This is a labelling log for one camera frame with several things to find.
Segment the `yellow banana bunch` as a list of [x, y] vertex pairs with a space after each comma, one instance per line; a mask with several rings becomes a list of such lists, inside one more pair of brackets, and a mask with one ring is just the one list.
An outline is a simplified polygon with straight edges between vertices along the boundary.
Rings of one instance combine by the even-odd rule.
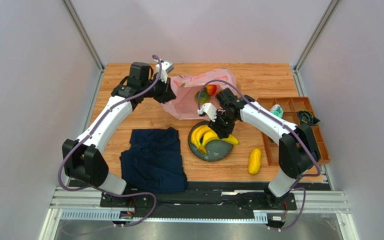
[[232, 134], [229, 134], [227, 138], [219, 138], [216, 132], [207, 125], [201, 125], [193, 130], [190, 141], [204, 155], [207, 153], [206, 145], [212, 141], [223, 141], [234, 146], [240, 144]]

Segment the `pink plastic bag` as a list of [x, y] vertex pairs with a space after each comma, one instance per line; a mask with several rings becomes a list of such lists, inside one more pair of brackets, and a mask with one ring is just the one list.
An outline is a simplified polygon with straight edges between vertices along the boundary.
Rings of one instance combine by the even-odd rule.
[[216, 94], [224, 89], [234, 89], [224, 82], [212, 82], [205, 86], [202, 93], [201, 88], [211, 80], [222, 80], [237, 86], [237, 79], [227, 68], [217, 68], [196, 76], [177, 75], [171, 78], [170, 87], [176, 95], [176, 99], [162, 103], [161, 107], [170, 115], [178, 120], [200, 119], [197, 110], [198, 104], [211, 103], [216, 108], [220, 105], [216, 99]]

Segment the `yellow fake starfruit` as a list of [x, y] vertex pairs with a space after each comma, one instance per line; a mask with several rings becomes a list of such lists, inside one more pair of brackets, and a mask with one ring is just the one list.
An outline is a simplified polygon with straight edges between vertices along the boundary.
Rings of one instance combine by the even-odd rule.
[[254, 148], [248, 157], [248, 173], [256, 175], [262, 167], [262, 151], [259, 148]]

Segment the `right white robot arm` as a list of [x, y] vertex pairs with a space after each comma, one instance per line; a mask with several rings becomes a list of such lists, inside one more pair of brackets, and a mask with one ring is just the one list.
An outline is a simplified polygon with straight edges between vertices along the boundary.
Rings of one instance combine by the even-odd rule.
[[219, 92], [216, 99], [219, 108], [205, 103], [198, 113], [210, 118], [208, 126], [219, 138], [226, 138], [233, 132], [236, 122], [241, 121], [254, 126], [277, 144], [280, 170], [266, 189], [269, 196], [283, 197], [309, 169], [319, 166], [321, 154], [308, 124], [297, 125], [284, 120], [250, 96], [236, 96], [229, 88]]

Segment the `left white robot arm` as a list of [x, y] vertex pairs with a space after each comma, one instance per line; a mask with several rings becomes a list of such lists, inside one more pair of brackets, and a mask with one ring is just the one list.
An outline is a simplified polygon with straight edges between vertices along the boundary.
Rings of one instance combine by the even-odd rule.
[[109, 171], [103, 152], [119, 125], [145, 98], [166, 103], [176, 98], [168, 74], [174, 64], [157, 59], [155, 69], [148, 63], [134, 62], [129, 74], [112, 90], [111, 96], [94, 122], [75, 140], [62, 145], [62, 174], [113, 196], [120, 196], [127, 183]]

